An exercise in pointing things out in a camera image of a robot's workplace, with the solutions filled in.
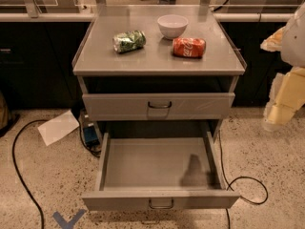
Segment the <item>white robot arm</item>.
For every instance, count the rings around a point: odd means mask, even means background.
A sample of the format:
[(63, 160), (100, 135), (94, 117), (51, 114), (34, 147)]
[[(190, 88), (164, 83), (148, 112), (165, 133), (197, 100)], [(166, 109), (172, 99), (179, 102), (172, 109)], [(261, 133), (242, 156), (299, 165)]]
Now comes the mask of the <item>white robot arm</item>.
[(263, 114), (263, 128), (272, 132), (286, 125), (305, 104), (305, 4), (287, 24), (260, 45), (267, 52), (280, 52), (283, 62), (292, 66), (288, 73), (277, 73)]

